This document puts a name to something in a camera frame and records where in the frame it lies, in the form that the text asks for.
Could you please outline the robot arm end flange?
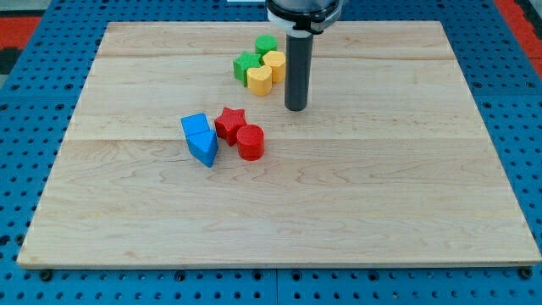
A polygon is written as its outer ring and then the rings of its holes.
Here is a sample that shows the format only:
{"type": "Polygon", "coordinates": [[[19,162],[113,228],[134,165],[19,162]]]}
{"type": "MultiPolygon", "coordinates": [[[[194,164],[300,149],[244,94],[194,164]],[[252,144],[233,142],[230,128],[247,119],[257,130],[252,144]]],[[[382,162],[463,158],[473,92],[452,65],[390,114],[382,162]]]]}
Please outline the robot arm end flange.
{"type": "Polygon", "coordinates": [[[345,0],[266,0],[268,20],[287,35],[320,35],[341,16],[345,0]]]}

